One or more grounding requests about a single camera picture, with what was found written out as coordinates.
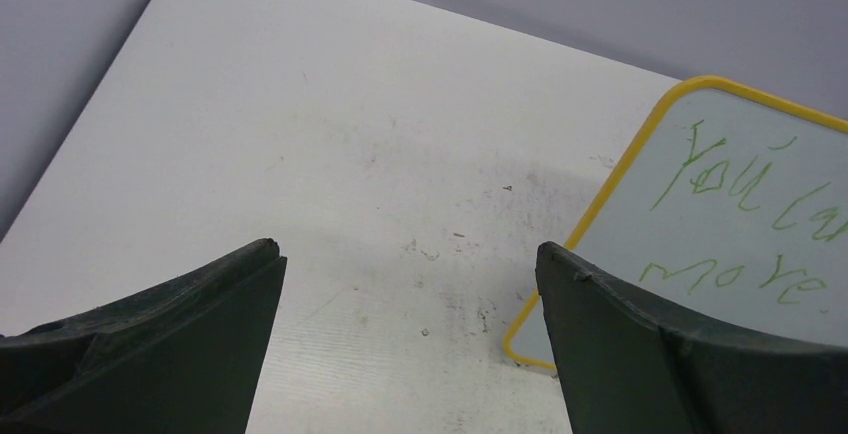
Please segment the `yellow framed whiteboard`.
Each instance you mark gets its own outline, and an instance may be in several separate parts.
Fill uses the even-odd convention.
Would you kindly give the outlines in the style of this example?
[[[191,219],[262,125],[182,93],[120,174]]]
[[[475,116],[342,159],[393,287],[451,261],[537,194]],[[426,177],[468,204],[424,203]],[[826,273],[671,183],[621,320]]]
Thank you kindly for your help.
[[[718,76],[655,105],[565,247],[749,329],[847,343],[847,123]]]

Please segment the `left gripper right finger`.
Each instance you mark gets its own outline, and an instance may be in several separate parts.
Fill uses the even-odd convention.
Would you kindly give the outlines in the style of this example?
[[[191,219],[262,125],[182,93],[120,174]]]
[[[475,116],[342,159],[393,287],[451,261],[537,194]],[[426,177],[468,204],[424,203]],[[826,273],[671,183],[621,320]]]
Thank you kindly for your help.
[[[576,433],[843,433],[847,351],[736,326],[563,246],[535,277]]]

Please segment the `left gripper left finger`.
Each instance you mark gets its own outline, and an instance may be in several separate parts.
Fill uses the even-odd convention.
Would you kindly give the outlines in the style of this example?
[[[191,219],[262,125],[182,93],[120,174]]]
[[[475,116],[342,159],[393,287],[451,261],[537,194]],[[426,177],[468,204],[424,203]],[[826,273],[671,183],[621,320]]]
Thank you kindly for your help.
[[[286,270],[269,238],[1,340],[5,433],[242,433]]]

